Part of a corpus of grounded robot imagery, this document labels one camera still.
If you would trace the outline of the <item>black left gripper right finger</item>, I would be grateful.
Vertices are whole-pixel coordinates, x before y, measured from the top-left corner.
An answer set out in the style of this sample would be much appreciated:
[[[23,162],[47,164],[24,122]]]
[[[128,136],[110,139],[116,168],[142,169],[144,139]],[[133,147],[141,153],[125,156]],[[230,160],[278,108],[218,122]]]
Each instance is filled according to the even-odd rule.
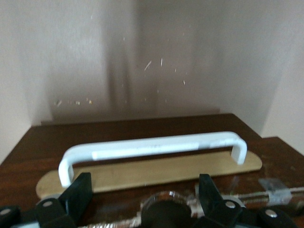
[[[245,228],[240,221],[243,208],[234,200],[223,199],[212,178],[208,174],[199,175],[199,202],[204,216],[194,224],[194,228]]]

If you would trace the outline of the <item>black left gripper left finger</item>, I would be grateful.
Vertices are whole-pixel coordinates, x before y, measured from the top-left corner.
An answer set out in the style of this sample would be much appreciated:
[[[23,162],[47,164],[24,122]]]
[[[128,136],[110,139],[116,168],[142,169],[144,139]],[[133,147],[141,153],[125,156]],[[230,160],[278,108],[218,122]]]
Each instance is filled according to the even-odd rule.
[[[91,173],[81,173],[58,198],[46,198],[36,205],[39,226],[76,228],[91,198]]]

